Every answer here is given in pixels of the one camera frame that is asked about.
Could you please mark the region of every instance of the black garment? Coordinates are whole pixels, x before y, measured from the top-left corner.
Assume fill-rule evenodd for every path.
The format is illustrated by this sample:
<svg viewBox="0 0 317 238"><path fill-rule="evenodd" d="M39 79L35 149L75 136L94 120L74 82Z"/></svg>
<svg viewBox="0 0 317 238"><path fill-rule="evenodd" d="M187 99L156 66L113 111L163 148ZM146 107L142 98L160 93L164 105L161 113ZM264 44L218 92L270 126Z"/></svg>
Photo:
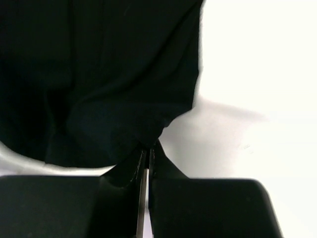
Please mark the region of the black garment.
<svg viewBox="0 0 317 238"><path fill-rule="evenodd" d="M61 166L151 147L192 108L202 0L1 0L0 141Z"/></svg>

